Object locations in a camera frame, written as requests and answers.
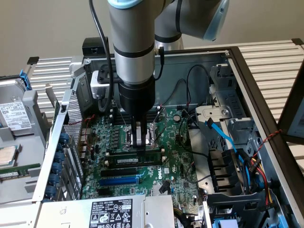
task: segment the green circuit board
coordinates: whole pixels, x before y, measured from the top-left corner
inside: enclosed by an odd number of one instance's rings
[[[173,120],[173,116],[176,114],[181,116],[181,111],[166,109],[167,127],[157,141],[158,147],[152,149],[160,151],[159,147],[162,145],[165,149],[162,155],[166,157],[165,161],[160,165],[136,167],[137,174],[141,175],[138,184],[106,187],[100,187],[99,181],[102,178],[101,170],[108,169],[104,163],[107,159],[107,148],[110,145],[111,151],[115,151],[116,153],[125,152],[126,126],[112,125],[104,117],[96,118],[91,124],[93,131],[92,144],[98,144],[99,153],[95,154],[94,161],[91,160],[89,154],[86,155],[84,165],[85,183],[82,190],[82,199],[143,194],[153,196],[159,194],[158,189],[165,181],[169,181],[173,205],[181,208],[184,212],[197,213],[198,203],[193,203],[193,197],[199,197],[197,184],[189,183],[184,178],[184,173],[193,162],[193,156],[176,142],[175,135],[178,134],[180,126],[180,123],[176,123]],[[164,126],[165,120],[164,118],[160,118],[159,123],[157,123],[157,129],[161,130]],[[186,139],[185,123],[183,123],[181,128],[181,135]],[[188,177],[192,181],[197,180],[196,174],[192,170],[188,173]],[[103,190],[106,190],[108,194],[100,194]]]

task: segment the motherboard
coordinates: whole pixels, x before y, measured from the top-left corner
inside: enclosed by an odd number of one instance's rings
[[[148,124],[144,156],[130,146],[128,122],[125,125],[123,120],[123,124],[117,125],[119,122],[105,116],[92,120],[86,130],[90,134],[85,135],[94,154],[88,152],[87,145],[82,145],[86,150],[82,199],[170,194],[174,207],[197,214],[198,186],[185,179],[193,156],[180,145],[180,139],[187,141],[186,123],[182,123],[179,135],[182,111],[169,108],[162,112],[155,117],[156,123]],[[191,182],[197,180],[193,169],[187,176]]]

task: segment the power supply label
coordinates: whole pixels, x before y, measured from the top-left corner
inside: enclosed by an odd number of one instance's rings
[[[0,104],[0,110],[7,126],[12,131],[31,128],[22,102]]]
[[[92,203],[89,228],[131,228],[132,199]]]

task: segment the blue pcie slot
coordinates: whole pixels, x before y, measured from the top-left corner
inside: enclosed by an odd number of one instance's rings
[[[139,181],[138,177],[129,176],[129,177],[101,179],[99,181],[99,184],[100,184],[100,186],[122,185],[122,184],[138,184],[138,181]]]

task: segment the blue latch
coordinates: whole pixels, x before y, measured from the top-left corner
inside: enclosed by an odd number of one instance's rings
[[[25,84],[27,90],[33,90],[31,85],[30,85],[30,82],[29,82],[29,77],[26,73],[23,72],[23,70],[20,71],[19,76],[24,81],[24,84]]]

